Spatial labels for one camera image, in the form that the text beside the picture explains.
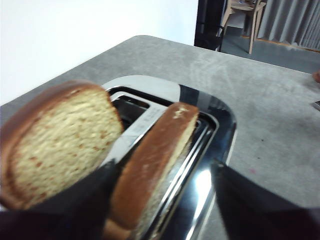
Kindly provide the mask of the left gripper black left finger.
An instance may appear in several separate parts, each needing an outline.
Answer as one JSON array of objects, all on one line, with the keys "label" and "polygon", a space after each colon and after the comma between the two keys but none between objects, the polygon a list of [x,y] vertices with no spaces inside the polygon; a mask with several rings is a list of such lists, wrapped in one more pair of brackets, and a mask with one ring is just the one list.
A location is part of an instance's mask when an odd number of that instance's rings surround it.
[{"label": "left gripper black left finger", "polygon": [[100,240],[119,176],[114,160],[48,200],[0,214],[2,240]]}]

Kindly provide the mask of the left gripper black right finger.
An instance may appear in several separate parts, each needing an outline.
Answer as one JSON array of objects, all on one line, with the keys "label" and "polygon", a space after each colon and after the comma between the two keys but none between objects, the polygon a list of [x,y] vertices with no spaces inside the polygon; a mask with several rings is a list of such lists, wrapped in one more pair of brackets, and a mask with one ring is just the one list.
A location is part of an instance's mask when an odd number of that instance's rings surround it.
[{"label": "left gripper black right finger", "polygon": [[298,206],[224,163],[213,163],[211,171],[217,205],[230,240],[320,238],[319,207]]}]

